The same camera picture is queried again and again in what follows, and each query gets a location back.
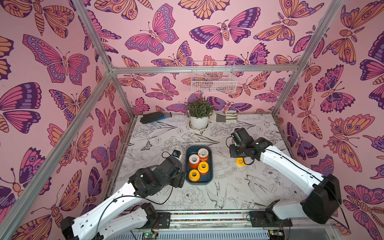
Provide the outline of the yellow white tape roll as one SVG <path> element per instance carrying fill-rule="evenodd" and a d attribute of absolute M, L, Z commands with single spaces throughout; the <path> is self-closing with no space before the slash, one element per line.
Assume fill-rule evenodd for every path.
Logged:
<path fill-rule="evenodd" d="M 188 174 L 188 178 L 190 182 L 197 183 L 201 179 L 200 172 L 197 169 L 192 169 Z"/>

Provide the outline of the yellow tape roll back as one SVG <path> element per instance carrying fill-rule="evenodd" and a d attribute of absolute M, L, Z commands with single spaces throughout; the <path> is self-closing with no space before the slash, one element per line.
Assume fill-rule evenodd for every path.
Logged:
<path fill-rule="evenodd" d="M 237 158 L 236 159 L 236 165 L 238 168 L 243 168 L 244 166 L 246 166 L 244 158 Z"/>

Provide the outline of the orange tape roll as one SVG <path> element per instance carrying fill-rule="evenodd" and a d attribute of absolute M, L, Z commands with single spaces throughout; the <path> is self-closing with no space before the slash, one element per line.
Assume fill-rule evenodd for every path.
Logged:
<path fill-rule="evenodd" d="M 210 156 L 209 150 L 207 148 L 200 148 L 197 153 L 201 162 L 207 162 Z"/>
<path fill-rule="evenodd" d="M 191 169 L 197 169 L 200 163 L 200 159 L 197 154 L 192 154 L 188 158 L 189 167 Z"/>

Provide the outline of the yellow tape roll front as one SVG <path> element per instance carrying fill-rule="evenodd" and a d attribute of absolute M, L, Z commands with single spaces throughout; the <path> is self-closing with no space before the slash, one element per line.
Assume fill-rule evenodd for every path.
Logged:
<path fill-rule="evenodd" d="M 205 161 L 202 161 L 199 163 L 198 165 L 198 172 L 200 173 L 200 175 L 207 175 L 210 171 L 210 167 L 209 167 L 209 164 Z"/>

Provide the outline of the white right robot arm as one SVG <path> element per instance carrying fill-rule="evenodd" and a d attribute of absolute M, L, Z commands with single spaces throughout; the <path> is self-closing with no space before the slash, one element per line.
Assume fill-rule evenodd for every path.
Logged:
<path fill-rule="evenodd" d="M 259 138 L 245 145 L 229 145 L 232 158 L 249 157 L 267 164 L 290 179 L 303 191 L 302 200 L 272 202 L 265 210 L 264 219 L 269 225 L 288 219 L 310 219 L 317 224 L 326 224 L 341 207 L 342 197 L 338 178 L 315 172 L 284 154 L 271 142 Z"/>

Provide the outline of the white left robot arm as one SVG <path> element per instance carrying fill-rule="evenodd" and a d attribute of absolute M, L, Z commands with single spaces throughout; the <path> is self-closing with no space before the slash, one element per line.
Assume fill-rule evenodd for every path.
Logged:
<path fill-rule="evenodd" d="M 186 172 L 180 151 L 173 151 L 160 165 L 137 170 L 112 196 L 87 213 L 66 217 L 61 230 L 67 240 L 108 240 L 124 231 L 152 228 L 158 222 L 155 202 L 148 196 L 164 187 L 181 188 Z"/>

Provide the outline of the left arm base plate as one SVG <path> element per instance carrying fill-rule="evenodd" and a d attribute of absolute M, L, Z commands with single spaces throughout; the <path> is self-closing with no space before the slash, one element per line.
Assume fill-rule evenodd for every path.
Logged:
<path fill-rule="evenodd" d="M 142 229 L 169 229 L 171 224 L 171 213 L 158 213 L 156 218 L 149 219 Z"/>

